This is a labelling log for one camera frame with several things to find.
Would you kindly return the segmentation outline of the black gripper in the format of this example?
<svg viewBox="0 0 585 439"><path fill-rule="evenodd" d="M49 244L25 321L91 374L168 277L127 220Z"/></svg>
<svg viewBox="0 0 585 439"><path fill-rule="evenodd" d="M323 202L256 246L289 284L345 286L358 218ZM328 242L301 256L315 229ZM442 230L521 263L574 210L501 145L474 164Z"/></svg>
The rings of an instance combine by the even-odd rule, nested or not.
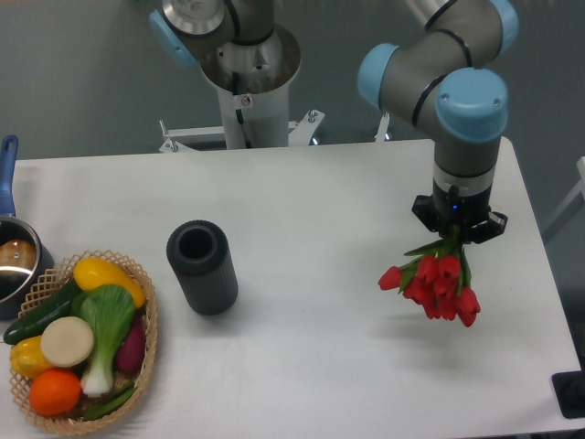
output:
<svg viewBox="0 0 585 439"><path fill-rule="evenodd" d="M431 196L415 197L411 211L430 232L444 236L448 225L472 227L468 241L481 244L502 235L508 217L490 211L489 199L492 186L469 195L463 186L433 181Z"/></svg>

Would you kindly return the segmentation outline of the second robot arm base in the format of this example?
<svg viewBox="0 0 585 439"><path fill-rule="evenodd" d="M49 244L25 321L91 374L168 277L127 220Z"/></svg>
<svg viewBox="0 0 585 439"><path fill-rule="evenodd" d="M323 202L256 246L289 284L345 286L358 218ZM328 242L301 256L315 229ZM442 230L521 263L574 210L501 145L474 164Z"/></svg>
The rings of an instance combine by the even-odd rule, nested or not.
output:
<svg viewBox="0 0 585 439"><path fill-rule="evenodd" d="M190 67L227 43L255 46L274 29L272 1L163 1L149 26L164 53Z"/></svg>

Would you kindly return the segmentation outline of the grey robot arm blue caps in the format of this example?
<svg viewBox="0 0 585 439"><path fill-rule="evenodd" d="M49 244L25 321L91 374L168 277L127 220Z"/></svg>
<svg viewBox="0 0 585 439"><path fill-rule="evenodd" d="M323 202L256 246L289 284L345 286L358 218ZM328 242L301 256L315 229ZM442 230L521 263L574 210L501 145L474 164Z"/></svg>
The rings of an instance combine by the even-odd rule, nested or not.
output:
<svg viewBox="0 0 585 439"><path fill-rule="evenodd" d="M426 35L410 48L380 44L357 73L360 95L410 123L434 142L433 189L412 211L430 231L458 232L464 243L504 233L506 215L489 200L508 90L487 64L516 40L519 22L508 1L409 1Z"/></svg>

